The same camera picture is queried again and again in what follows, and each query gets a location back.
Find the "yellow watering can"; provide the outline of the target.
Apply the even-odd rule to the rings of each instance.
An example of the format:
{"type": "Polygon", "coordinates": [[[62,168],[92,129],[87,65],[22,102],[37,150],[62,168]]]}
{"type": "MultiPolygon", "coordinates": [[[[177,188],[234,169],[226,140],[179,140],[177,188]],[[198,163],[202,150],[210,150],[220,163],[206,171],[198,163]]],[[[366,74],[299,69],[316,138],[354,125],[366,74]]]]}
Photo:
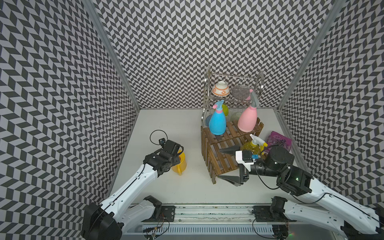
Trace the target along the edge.
{"type": "Polygon", "coordinates": [[[180,156],[179,156],[179,159],[180,159],[180,163],[178,165],[175,165],[173,167],[171,167],[172,171],[174,171],[175,173],[177,173],[179,176],[181,176],[183,174],[183,172],[186,170],[187,168],[187,162],[186,162],[186,156],[185,156],[185,153],[182,153],[180,156]]]}

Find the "yellow spray bottle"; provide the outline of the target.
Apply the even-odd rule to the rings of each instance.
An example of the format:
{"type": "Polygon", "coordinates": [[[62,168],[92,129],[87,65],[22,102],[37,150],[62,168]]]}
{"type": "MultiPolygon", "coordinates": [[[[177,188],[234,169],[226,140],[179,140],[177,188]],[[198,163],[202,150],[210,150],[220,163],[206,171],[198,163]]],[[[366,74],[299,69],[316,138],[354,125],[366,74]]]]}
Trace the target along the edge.
{"type": "Polygon", "coordinates": [[[241,151],[248,150],[253,153],[253,155],[262,155],[263,151],[266,147],[268,147],[268,144],[259,138],[258,136],[255,136],[253,134],[250,134],[251,140],[246,142],[241,148],[241,151]]]}

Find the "purple box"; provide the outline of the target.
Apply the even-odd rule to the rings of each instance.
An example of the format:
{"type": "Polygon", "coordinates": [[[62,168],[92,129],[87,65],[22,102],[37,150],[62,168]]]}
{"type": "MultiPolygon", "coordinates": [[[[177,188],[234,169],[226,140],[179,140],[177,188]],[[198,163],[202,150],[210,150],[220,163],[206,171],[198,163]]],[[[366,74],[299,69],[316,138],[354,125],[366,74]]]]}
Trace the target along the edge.
{"type": "Polygon", "coordinates": [[[288,137],[285,137],[275,131],[272,131],[271,134],[267,137],[266,143],[268,144],[268,146],[279,145],[290,152],[292,149],[293,141],[288,137]]]}

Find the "blue spray bottle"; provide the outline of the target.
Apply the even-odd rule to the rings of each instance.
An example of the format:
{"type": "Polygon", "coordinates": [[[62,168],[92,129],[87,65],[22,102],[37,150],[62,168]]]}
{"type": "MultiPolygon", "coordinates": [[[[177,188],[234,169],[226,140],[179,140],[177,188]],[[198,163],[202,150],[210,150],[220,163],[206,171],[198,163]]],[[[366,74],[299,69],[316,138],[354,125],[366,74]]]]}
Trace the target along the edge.
{"type": "Polygon", "coordinates": [[[224,100],[220,100],[213,105],[213,109],[215,111],[209,122],[210,132],[216,136],[223,135],[227,127],[226,116],[223,111],[223,104],[224,100]]]}

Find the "pink spray bottle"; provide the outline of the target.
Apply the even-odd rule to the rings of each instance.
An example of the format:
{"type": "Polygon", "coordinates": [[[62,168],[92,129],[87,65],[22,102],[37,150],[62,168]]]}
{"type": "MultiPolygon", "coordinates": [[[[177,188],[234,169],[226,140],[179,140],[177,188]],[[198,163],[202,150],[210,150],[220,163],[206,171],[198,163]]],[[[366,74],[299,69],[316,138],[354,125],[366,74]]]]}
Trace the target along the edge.
{"type": "Polygon", "coordinates": [[[258,101],[258,96],[253,89],[250,89],[250,99],[251,99],[251,104],[242,113],[238,121],[239,130],[245,133],[249,133],[253,131],[258,119],[257,107],[258,107],[259,101],[258,101]]]}

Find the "wooden slatted shelf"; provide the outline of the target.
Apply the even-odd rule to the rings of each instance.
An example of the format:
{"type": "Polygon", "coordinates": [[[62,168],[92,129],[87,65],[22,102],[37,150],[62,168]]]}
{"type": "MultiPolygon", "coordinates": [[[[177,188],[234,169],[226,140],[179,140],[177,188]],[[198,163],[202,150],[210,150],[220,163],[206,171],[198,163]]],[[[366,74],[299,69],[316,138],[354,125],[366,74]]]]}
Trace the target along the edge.
{"type": "Polygon", "coordinates": [[[211,133],[208,127],[201,127],[201,151],[213,184],[220,175],[238,169],[235,151],[251,142],[249,133],[238,128],[238,121],[228,121],[223,135],[211,133]]]}

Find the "blue bowl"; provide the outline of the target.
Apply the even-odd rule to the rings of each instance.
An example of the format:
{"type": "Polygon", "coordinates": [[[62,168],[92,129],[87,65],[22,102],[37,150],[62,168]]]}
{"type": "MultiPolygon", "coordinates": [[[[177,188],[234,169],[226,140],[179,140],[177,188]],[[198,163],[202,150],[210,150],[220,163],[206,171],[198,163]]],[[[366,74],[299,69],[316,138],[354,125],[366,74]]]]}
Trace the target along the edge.
{"type": "Polygon", "coordinates": [[[209,126],[211,117],[212,117],[212,115],[209,115],[209,116],[206,118],[206,120],[205,120],[205,125],[206,125],[207,127],[209,126]]]}

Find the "glass plate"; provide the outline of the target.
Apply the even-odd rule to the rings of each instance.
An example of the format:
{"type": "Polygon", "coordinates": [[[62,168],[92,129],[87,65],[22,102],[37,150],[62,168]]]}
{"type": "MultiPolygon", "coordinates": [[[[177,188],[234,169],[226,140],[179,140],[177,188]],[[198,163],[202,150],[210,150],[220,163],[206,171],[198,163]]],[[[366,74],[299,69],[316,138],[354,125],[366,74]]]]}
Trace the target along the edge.
{"type": "Polygon", "coordinates": [[[231,94],[236,100],[248,102],[251,100],[250,95],[252,91],[248,86],[235,85],[231,90],[231,94]]]}

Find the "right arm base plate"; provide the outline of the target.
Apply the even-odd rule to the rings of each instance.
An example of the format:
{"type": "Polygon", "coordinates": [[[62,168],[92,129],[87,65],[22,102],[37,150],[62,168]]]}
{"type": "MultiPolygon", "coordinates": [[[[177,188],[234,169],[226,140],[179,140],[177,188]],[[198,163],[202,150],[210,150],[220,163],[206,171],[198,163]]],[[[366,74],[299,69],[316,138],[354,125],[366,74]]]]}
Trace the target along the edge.
{"type": "Polygon", "coordinates": [[[284,215],[272,214],[270,212],[270,206],[253,206],[252,213],[256,218],[256,222],[285,222],[286,218],[284,215]]]}

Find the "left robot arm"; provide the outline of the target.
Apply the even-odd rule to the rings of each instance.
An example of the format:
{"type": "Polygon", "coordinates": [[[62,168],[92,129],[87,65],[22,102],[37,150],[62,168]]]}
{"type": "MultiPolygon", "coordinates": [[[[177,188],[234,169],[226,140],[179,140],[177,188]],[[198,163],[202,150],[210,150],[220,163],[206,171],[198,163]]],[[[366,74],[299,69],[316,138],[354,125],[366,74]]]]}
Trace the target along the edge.
{"type": "Polygon", "coordinates": [[[142,221],[161,220],[162,202],[152,196],[132,206],[151,182],[181,161],[183,146],[165,139],[160,139],[159,144],[161,148],[147,155],[136,173],[115,193],[99,204],[85,207],[81,230],[85,240],[119,240],[142,221]]]}

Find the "pale green bowl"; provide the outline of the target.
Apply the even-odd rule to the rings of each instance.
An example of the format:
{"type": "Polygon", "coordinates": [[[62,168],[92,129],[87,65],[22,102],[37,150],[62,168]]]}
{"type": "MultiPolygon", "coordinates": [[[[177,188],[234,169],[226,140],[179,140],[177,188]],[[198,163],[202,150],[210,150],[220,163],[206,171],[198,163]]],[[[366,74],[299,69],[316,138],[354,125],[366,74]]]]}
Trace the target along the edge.
{"type": "Polygon", "coordinates": [[[241,115],[242,115],[241,112],[233,113],[230,117],[230,121],[238,121],[240,119],[241,115]]]}

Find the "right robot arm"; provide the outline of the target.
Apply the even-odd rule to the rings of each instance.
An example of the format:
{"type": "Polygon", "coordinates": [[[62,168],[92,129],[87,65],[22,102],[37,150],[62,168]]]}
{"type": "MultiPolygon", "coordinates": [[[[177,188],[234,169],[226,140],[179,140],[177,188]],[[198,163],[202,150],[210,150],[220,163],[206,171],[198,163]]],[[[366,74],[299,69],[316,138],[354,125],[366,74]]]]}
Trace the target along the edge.
{"type": "Polygon", "coordinates": [[[384,210],[360,205],[324,185],[312,174],[293,165],[294,155],[281,146],[271,146],[265,159],[239,146],[221,149],[235,157],[239,176],[221,178],[234,186],[243,185],[250,175],[276,178],[276,188],[295,202],[275,196],[268,218],[272,221],[299,221],[336,234],[347,240],[382,240],[384,210]]]}

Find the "metal dish rack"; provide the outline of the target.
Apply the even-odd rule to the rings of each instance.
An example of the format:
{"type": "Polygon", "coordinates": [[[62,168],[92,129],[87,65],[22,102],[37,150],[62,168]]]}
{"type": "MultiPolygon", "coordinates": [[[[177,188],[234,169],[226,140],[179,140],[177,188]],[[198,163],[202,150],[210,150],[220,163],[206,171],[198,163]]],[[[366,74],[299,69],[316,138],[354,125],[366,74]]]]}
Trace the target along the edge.
{"type": "Polygon", "coordinates": [[[256,76],[250,77],[215,73],[211,66],[206,67],[201,126],[206,126],[206,118],[213,114],[212,106],[217,101],[224,100],[224,104],[229,108],[244,109],[253,101],[250,90],[256,94],[256,107],[259,109],[265,86],[265,73],[262,70],[256,76]],[[219,82],[224,82],[224,86],[228,87],[223,96],[214,93],[214,87],[219,82]]]}

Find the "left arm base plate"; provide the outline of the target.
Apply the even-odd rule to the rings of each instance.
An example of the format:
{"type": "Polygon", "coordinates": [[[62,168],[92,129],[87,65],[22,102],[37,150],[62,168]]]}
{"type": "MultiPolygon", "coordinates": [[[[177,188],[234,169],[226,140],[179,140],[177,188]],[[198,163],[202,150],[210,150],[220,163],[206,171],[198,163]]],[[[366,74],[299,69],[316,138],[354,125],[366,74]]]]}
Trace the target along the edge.
{"type": "Polygon", "coordinates": [[[155,214],[156,221],[163,221],[163,219],[172,223],[175,220],[176,206],[168,205],[161,206],[161,208],[155,214]]]}

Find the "orange patterned bowl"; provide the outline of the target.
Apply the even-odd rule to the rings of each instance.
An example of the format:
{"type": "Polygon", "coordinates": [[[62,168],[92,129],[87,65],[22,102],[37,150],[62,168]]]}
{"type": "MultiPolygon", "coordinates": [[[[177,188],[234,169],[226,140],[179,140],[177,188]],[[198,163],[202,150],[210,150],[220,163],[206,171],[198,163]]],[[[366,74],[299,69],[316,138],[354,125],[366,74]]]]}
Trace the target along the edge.
{"type": "Polygon", "coordinates": [[[214,85],[212,93],[218,97],[226,97],[230,94],[229,85],[225,81],[219,81],[214,85]]]}

